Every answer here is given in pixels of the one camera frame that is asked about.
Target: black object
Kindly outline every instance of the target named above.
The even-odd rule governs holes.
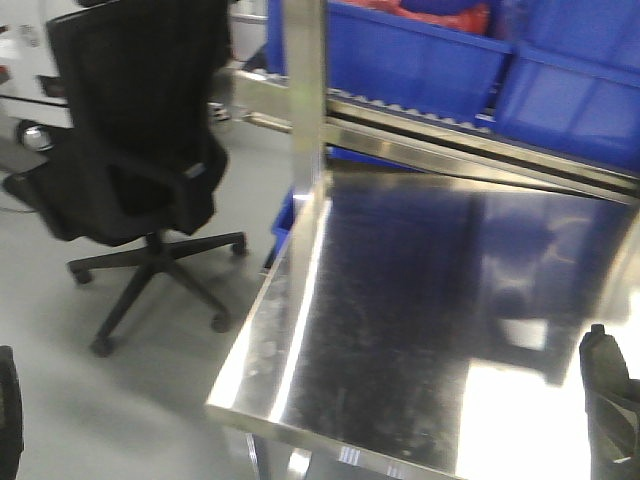
[[[0,480],[16,478],[23,448],[22,398],[13,352],[0,347]]]
[[[149,278],[170,273],[227,312],[175,260],[231,244],[243,233],[164,245],[160,232],[194,233],[214,212],[212,192],[227,155],[208,130],[211,76],[227,55],[226,0],[116,0],[47,24],[74,129],[49,128],[48,162],[5,181],[62,240],[111,246],[145,237],[143,250],[69,263],[79,283],[89,270],[138,265],[93,344],[109,334]]]
[[[589,421],[593,480],[640,478],[640,381],[604,326],[593,325],[580,343],[580,368]]]

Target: blue crate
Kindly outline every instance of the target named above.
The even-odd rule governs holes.
[[[640,75],[522,45],[495,119],[508,137],[640,171]]]
[[[544,50],[640,71],[640,2],[539,0],[526,40]]]
[[[285,73],[280,1],[269,1],[267,61]],[[329,2],[330,85],[372,100],[472,122],[510,52],[500,40]]]
[[[296,211],[293,202],[293,192],[290,190],[284,198],[282,207],[278,212],[278,216],[271,226],[271,233],[276,237],[276,244],[273,247],[275,255],[280,252],[284,243],[287,241],[287,237],[289,236],[289,232],[291,231],[291,227],[293,227],[293,222],[295,221],[295,215]]]
[[[412,172],[418,171],[415,168],[398,165],[397,163],[390,162],[389,160],[383,160],[382,158],[372,157],[365,155],[364,153],[358,153],[353,150],[346,150],[339,147],[330,147],[329,156],[339,160],[349,160],[352,162],[367,163],[369,165],[378,165],[381,167],[392,167],[397,168],[398,170],[408,170]]]

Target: chair armrest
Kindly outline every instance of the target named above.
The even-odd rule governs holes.
[[[190,221],[194,198],[190,190],[193,181],[207,171],[202,162],[194,162],[188,169],[178,172],[162,165],[140,161],[139,158],[121,151],[111,150],[107,158],[110,165],[169,187],[175,198],[176,228],[185,233],[191,233],[197,228]]]

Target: wheel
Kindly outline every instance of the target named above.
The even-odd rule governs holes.
[[[211,321],[211,328],[216,333],[227,333],[231,328],[228,315],[224,313],[216,313]]]
[[[75,272],[72,270],[71,275],[73,275],[73,279],[78,285],[85,285],[93,280],[93,275],[91,275],[89,270],[78,270]]]
[[[248,253],[246,242],[234,243],[231,245],[231,251],[239,257],[246,255]]]
[[[96,357],[106,358],[113,353],[115,344],[110,338],[97,337],[90,348]]]

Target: table top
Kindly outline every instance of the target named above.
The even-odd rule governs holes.
[[[587,480],[577,346],[603,323],[640,377],[636,210],[422,173],[325,182],[211,415],[395,478]]]

